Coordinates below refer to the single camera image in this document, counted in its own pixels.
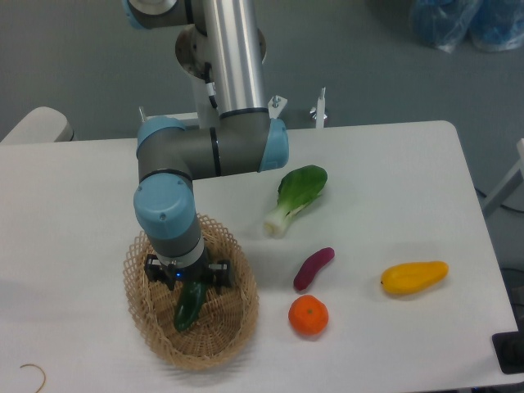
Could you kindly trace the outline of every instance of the white vegetable stem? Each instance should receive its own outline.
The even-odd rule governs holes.
[[[293,217],[306,205],[289,211],[285,206],[277,206],[264,218],[265,232],[271,237],[283,237],[291,224]]]

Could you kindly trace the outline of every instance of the green pepper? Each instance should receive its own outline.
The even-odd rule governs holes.
[[[174,328],[179,332],[191,327],[198,319],[200,309],[206,302],[207,284],[188,281],[182,286],[177,309],[174,311]]]

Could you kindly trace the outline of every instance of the blue plastic bag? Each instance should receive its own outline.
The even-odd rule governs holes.
[[[468,33],[482,0],[414,0],[411,30],[427,45],[451,53]]]
[[[524,44],[524,0],[484,0],[470,26],[473,44],[487,52]]]

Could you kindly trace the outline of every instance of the mango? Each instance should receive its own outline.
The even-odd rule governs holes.
[[[449,271],[446,262],[409,262],[392,266],[382,273],[384,291],[394,295],[420,292],[442,280]]]

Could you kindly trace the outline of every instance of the woven basket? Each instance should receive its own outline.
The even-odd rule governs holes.
[[[160,282],[149,282],[144,272],[153,249],[141,233],[124,262],[124,285],[129,312],[151,350],[166,362],[187,370],[202,370],[230,360],[249,341],[258,316],[256,283],[246,257],[233,235],[220,223],[199,216],[212,260],[229,259],[235,271],[233,288],[212,287],[198,320],[186,331],[174,329],[173,316],[182,284],[174,291]]]

